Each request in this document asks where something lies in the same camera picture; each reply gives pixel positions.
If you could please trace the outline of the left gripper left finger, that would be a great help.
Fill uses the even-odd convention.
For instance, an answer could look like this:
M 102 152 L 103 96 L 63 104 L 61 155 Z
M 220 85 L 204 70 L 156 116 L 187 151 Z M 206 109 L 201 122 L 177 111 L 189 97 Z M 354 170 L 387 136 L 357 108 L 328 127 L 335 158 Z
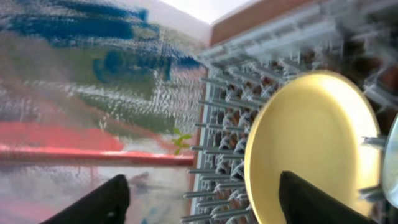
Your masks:
M 119 174 L 42 224 L 124 224 L 129 205 L 127 178 Z

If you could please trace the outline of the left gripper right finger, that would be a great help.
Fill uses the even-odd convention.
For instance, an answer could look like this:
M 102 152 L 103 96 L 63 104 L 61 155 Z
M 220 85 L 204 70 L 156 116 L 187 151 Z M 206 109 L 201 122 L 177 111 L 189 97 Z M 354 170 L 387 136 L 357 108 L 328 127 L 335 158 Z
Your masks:
M 290 171 L 280 175 L 279 203 L 287 224 L 373 223 Z

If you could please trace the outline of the yellow plate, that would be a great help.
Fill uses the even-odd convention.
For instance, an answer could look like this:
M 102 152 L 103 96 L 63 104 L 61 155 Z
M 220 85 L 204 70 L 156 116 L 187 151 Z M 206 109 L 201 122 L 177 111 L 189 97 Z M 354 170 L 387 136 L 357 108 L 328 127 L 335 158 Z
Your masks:
M 364 217 L 373 204 L 359 190 L 379 183 L 381 152 L 365 146 L 380 133 L 362 91 L 346 77 L 318 70 L 278 90 L 249 132 L 244 181 L 259 223 L 284 223 L 279 179 L 291 171 Z

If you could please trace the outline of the white bowl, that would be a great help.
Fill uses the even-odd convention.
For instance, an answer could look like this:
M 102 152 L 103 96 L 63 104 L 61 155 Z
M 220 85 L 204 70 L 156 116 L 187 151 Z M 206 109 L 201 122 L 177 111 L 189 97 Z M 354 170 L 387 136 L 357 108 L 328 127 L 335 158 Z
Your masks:
M 397 208 L 397 116 L 391 126 L 384 147 L 382 168 L 382 189 L 385 198 Z

